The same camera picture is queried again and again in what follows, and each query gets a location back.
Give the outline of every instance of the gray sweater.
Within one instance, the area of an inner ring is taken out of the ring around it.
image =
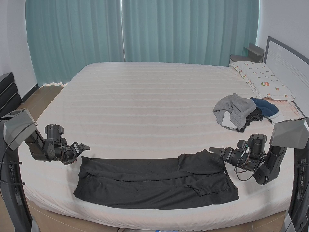
[[[213,113],[221,125],[226,111],[230,113],[231,122],[241,129],[246,124],[246,117],[256,109],[256,104],[251,99],[241,98],[238,94],[227,95],[217,102]]]

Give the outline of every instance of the curtain fold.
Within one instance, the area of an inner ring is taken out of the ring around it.
[[[26,0],[39,86],[67,83],[95,62],[124,61],[120,0]]]
[[[126,61],[228,66],[255,43],[259,0],[122,0]]]

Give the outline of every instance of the pillowcase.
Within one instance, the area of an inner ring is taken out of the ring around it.
[[[245,79],[257,98],[271,98],[273,100],[293,101],[291,91],[275,77],[273,72],[264,63],[237,61],[231,63]]]

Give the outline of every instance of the bed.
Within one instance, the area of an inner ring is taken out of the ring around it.
[[[277,43],[272,46],[269,41],[267,61],[280,70],[285,56],[278,54]],[[298,87],[292,92],[298,97]],[[216,122],[214,105],[233,93],[243,98],[254,96],[231,67],[94,63],[83,68],[51,102],[37,121],[38,129],[43,132],[47,124],[59,124],[69,144],[77,141],[90,146],[83,156],[115,159],[175,158],[209,147],[235,147],[239,139],[247,140],[252,133],[263,133],[270,139],[273,126],[266,119],[253,122],[244,133],[227,130]],[[301,117],[291,102],[276,105],[286,117]],[[286,210],[292,192],[292,149],[287,150],[278,178],[267,185],[260,186],[253,178],[239,181],[234,167],[227,164],[239,189],[239,200],[181,210],[118,209],[88,203],[73,195],[80,157],[68,166],[35,161],[23,143],[19,158],[23,162],[20,169],[25,194],[39,207],[122,228],[199,231],[234,226]]]

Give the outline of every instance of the tiled floor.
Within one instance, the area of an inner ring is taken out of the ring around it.
[[[50,102],[62,90],[62,86],[43,86],[38,89],[20,108],[28,108],[36,121]],[[116,232],[117,228],[72,218],[41,209],[32,201],[29,210],[35,217],[41,232]],[[209,232],[279,232],[284,220],[284,212],[229,228],[209,230]],[[13,232],[14,227],[3,200],[0,198],[0,232]]]

